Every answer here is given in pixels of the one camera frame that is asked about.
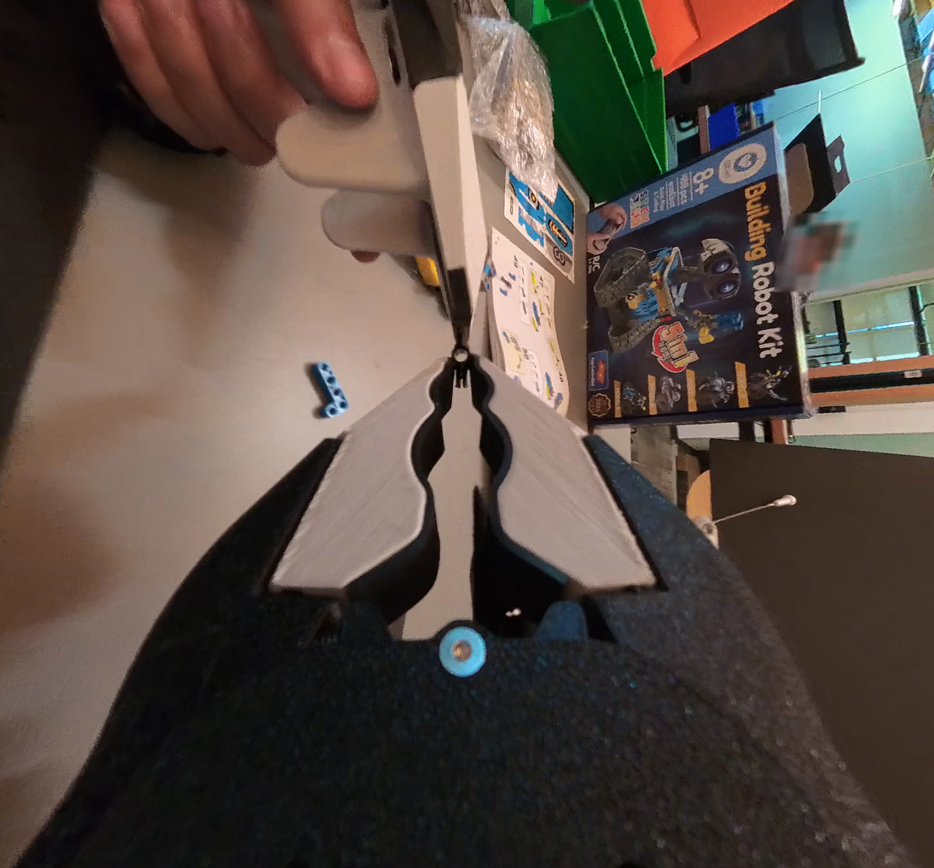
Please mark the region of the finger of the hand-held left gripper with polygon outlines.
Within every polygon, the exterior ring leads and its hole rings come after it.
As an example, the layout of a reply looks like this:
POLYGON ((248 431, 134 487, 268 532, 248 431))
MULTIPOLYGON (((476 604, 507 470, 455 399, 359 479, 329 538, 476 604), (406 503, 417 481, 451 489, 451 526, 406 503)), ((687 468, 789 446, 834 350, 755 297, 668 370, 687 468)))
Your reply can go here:
POLYGON ((488 245, 464 77, 424 81, 413 101, 454 346, 468 348, 488 245))

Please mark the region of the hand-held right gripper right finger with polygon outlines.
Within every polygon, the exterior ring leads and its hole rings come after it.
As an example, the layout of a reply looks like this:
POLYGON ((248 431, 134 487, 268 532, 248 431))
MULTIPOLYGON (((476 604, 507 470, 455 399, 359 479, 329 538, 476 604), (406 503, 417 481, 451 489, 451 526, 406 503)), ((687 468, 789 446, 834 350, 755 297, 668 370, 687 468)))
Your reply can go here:
POLYGON ((557 603, 589 621, 597 597, 656 587, 590 437, 488 360, 470 387, 489 473, 473 495, 473 619, 521 638, 557 603))

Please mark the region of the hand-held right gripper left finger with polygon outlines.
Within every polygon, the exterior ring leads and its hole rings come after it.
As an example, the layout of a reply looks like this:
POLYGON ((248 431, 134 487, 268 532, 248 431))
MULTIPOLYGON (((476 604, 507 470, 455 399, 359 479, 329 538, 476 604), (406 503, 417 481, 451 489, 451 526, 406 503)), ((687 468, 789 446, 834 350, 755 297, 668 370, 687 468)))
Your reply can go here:
POLYGON ((440 358, 344 433, 275 568, 274 591, 367 603, 388 623, 429 592, 440 563, 429 477, 445 451, 447 412, 440 358))

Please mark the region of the blue L-shaped brick beam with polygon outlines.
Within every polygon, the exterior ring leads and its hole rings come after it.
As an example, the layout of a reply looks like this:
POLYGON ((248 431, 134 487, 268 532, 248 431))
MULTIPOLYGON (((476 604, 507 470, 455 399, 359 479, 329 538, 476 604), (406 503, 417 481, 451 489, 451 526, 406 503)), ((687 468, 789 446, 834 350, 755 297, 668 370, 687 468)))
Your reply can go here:
POLYGON ((349 404, 332 367, 323 361, 308 366, 308 373, 320 398, 318 417, 334 419, 348 412, 349 404))

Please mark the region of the person's left forearm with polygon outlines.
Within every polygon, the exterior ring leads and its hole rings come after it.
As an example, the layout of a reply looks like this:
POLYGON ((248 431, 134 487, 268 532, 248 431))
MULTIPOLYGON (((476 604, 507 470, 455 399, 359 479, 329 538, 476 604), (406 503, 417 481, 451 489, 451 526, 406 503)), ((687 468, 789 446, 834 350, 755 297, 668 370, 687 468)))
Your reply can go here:
POLYGON ((90 0, 1 0, 2 454, 111 124, 90 0))

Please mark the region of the grey desk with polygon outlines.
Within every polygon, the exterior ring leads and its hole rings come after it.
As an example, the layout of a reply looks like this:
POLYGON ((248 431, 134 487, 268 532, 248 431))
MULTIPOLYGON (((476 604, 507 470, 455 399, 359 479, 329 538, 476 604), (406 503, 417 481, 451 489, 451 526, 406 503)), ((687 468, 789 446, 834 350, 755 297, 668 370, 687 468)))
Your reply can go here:
POLYGON ((193 566, 451 346, 417 275, 335 248, 328 193, 276 165, 115 131, 90 180, 2 469, 2 866, 76 777, 193 566), (318 417, 318 361, 340 417, 318 417))

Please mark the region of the person's left hand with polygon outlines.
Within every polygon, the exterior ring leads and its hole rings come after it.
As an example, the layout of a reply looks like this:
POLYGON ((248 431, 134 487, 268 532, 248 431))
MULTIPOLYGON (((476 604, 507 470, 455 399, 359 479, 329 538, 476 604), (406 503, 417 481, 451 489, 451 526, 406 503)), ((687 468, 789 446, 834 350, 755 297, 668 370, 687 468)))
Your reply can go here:
MULTIPOLYGON (((347 0, 273 0, 294 55, 336 104, 372 107, 373 66, 347 0)), ((130 84, 158 119, 201 150, 262 166, 303 105, 274 64, 246 0, 98 0, 130 84)))

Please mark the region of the blue sticker sheet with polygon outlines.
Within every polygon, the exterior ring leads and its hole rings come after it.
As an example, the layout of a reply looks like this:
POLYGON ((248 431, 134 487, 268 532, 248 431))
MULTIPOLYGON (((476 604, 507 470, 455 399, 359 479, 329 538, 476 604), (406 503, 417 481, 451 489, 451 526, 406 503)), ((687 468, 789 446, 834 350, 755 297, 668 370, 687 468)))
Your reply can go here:
POLYGON ((571 283, 575 282, 575 199, 560 181, 548 199, 511 172, 504 185, 504 216, 571 283))

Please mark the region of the clear plastic bag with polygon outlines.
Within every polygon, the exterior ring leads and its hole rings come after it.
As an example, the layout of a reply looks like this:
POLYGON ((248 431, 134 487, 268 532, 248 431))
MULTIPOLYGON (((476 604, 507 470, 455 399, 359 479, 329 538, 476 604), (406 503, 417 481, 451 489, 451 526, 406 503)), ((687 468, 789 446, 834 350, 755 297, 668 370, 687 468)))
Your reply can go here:
POLYGON ((473 63, 473 135, 484 139, 521 182, 554 197, 554 101, 538 46, 510 19, 469 16, 463 23, 473 63))

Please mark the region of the green storage bin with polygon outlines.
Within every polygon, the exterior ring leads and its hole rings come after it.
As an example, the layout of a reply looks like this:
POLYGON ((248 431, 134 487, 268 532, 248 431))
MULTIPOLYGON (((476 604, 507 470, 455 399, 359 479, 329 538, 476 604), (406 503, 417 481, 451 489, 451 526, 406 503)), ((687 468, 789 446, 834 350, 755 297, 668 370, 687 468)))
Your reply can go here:
POLYGON ((600 204, 668 171, 664 77, 641 0, 506 0, 548 69, 555 147, 600 204))

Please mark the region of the open instruction booklet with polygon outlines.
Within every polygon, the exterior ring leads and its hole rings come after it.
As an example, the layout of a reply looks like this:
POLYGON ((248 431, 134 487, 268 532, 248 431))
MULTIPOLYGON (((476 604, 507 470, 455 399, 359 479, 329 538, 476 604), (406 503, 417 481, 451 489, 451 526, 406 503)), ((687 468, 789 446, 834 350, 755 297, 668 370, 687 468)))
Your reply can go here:
POLYGON ((494 229, 484 275, 494 363, 566 416, 570 384, 557 341, 554 277, 494 229))

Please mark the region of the dark blue toy kit box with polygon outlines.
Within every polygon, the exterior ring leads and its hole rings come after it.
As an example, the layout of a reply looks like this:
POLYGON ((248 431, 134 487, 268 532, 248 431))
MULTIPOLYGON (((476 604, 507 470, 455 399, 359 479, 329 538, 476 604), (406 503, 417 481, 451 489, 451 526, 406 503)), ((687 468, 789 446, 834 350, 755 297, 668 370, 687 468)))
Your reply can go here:
POLYGON ((589 214, 590 428, 814 414, 788 221, 772 124, 589 214))

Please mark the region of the black storage bin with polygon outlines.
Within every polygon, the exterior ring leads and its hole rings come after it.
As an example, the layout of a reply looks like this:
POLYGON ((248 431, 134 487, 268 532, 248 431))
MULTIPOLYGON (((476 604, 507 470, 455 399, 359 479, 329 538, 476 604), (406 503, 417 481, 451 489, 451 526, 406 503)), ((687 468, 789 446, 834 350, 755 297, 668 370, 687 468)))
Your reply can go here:
POLYGON ((666 76, 666 115, 751 104, 863 62, 844 0, 793 0, 666 76))

